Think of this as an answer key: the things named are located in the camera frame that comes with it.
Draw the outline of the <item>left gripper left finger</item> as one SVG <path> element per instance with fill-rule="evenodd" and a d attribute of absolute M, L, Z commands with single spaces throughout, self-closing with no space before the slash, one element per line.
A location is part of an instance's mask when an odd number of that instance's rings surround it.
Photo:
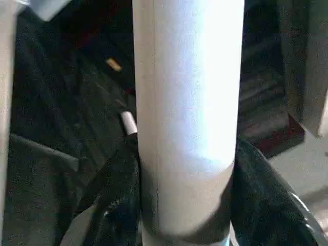
<path fill-rule="evenodd" d="M 75 214 L 95 206 L 82 245 L 135 245 L 140 218 L 138 142 L 126 139 L 90 181 Z"/>

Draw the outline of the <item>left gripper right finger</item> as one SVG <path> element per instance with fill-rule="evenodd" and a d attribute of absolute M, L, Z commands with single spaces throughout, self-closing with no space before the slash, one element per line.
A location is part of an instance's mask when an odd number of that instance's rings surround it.
<path fill-rule="evenodd" d="M 231 222 L 239 245 L 327 245 L 292 187 L 253 145 L 236 141 Z"/>

